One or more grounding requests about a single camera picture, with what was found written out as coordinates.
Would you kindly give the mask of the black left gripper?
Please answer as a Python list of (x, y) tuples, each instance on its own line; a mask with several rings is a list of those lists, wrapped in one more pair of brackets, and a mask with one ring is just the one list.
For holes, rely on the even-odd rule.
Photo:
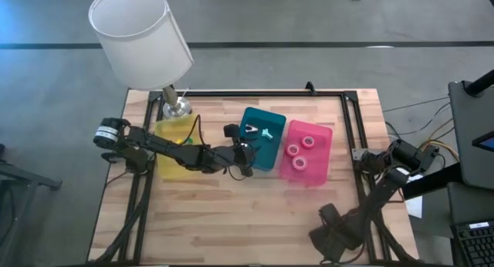
[(253, 170), (251, 165), (255, 160), (255, 150), (252, 145), (240, 141), (240, 128), (237, 124), (228, 124), (224, 126), (224, 135), (231, 138), (234, 145), (232, 149), (231, 165), (242, 166), (242, 176), (251, 177)]

